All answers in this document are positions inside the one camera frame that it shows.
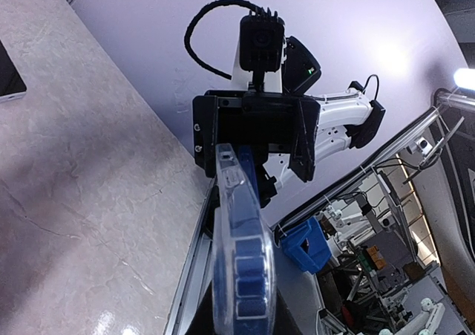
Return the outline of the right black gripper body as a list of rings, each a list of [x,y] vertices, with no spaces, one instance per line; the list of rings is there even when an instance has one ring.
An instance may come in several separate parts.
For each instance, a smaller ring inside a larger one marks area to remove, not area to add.
[[[214,128],[217,144],[252,146],[262,149],[265,155],[279,152],[290,155],[296,103],[299,99],[314,99],[304,93],[320,78],[321,66],[294,36],[287,37],[286,43],[282,93],[207,92],[217,97]]]

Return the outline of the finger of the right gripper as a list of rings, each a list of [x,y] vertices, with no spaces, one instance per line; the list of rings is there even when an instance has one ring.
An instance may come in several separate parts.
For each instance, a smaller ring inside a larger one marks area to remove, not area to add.
[[[196,96],[192,101],[194,160],[206,177],[216,175],[215,144],[217,97],[213,94]]]
[[[315,141],[318,119],[318,102],[314,99],[299,99],[297,101],[289,168],[304,183],[310,182],[315,172]]]

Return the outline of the large black phone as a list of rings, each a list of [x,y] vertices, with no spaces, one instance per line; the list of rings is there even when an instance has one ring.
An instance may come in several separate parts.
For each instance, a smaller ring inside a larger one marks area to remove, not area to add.
[[[27,93],[27,86],[3,43],[0,50],[0,91],[1,103],[21,99]]]

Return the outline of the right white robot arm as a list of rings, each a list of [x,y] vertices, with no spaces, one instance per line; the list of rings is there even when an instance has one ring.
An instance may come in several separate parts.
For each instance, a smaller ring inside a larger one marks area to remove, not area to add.
[[[306,94],[320,78],[316,58],[286,38],[282,93],[210,90],[192,101],[195,163],[216,175],[215,147],[229,143],[249,172],[262,207],[289,175],[304,183],[316,164],[345,149],[361,149],[377,134],[385,110],[353,81],[340,94]]]

